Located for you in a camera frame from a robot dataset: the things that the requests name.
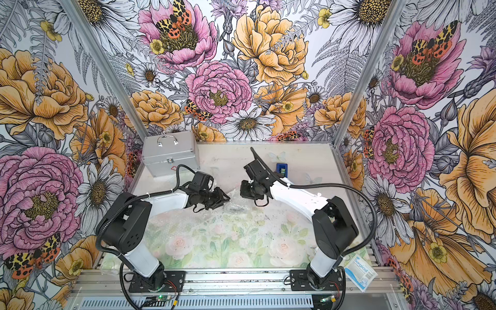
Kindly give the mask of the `blue tape dispenser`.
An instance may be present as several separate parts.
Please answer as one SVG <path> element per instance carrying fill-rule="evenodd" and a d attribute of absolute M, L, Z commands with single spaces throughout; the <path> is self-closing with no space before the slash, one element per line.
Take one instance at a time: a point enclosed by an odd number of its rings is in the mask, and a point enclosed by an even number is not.
<path fill-rule="evenodd" d="M 276 173 L 280 176 L 287 177 L 288 176 L 288 164 L 277 163 L 276 164 Z"/>

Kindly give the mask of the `blue yellow patterned bowl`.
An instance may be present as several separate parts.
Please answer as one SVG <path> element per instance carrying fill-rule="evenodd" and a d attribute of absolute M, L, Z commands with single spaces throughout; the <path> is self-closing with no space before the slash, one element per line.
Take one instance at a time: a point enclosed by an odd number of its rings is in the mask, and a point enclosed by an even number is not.
<path fill-rule="evenodd" d="M 245 214 L 252 211 L 251 200 L 241 196 L 233 196 L 224 206 L 223 210 L 230 214 Z"/>

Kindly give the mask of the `clear bubble wrap sheet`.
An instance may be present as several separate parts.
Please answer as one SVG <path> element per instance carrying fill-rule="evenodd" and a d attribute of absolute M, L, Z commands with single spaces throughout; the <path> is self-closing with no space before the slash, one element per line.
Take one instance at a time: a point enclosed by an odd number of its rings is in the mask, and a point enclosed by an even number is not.
<path fill-rule="evenodd" d="M 240 196 L 239 190 L 231 191 L 229 196 Z M 252 211 L 245 214 L 226 213 L 221 206 L 208 211 L 188 208 L 152 216 L 145 241 L 149 247 L 160 247 L 178 237 L 186 244 L 208 246 L 227 239 L 242 249 L 255 249 L 280 236 L 292 235 L 300 221 L 298 213 L 278 201 L 272 200 L 265 207 L 257 207 L 253 202 L 251 205 Z"/>

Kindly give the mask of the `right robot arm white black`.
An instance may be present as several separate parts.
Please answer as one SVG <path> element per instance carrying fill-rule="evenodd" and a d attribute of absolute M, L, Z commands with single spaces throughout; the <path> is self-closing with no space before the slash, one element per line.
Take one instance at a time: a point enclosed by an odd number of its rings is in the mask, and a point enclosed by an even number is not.
<path fill-rule="evenodd" d="M 289 205 L 309 218 L 313 225 L 317 250 L 306 269 L 307 283 L 314 290 L 322 290 L 337 273 L 344 257 L 365 247 L 374 239 L 378 214 L 371 200 L 359 190 L 341 183 L 314 183 L 296 185 L 277 174 L 262 160 L 254 148 L 250 148 L 254 160 L 244 166 L 249 179 L 240 186 L 241 197 L 257 202 L 266 199 Z M 371 211 L 369 235 L 360 244 L 351 244 L 359 235 L 359 229 L 343 199 L 338 196 L 326 198 L 309 192 L 310 189 L 340 188 L 362 197 Z"/>

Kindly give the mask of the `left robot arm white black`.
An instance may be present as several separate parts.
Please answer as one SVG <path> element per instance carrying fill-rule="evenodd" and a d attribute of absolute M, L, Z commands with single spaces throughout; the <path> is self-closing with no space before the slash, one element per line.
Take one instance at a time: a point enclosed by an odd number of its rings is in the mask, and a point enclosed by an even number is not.
<path fill-rule="evenodd" d="M 115 255 L 143 289 L 161 290 L 167 280 L 165 267 L 143 241 L 149 219 L 173 210 L 191 208 L 197 213 L 223 206 L 231 198 L 213 183 L 211 175 L 180 164 L 172 189 L 141 196 L 121 193 L 97 225 L 96 248 Z"/>

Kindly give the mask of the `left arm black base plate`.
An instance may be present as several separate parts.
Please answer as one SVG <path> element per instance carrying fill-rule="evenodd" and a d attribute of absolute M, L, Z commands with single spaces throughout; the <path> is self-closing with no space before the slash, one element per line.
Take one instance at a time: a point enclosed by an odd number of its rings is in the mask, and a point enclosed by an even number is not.
<path fill-rule="evenodd" d="M 185 271 L 159 271 L 150 278 L 134 273 L 129 285 L 130 293 L 181 293 L 185 284 Z"/>

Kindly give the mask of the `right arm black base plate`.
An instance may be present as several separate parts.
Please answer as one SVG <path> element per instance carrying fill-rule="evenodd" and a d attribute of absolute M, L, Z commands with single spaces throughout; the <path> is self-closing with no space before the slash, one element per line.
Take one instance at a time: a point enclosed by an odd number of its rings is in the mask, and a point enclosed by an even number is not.
<path fill-rule="evenodd" d="M 341 271 L 331 270 L 325 277 L 319 277 L 311 269 L 293 269 L 289 271 L 292 291 L 342 291 L 346 279 Z"/>

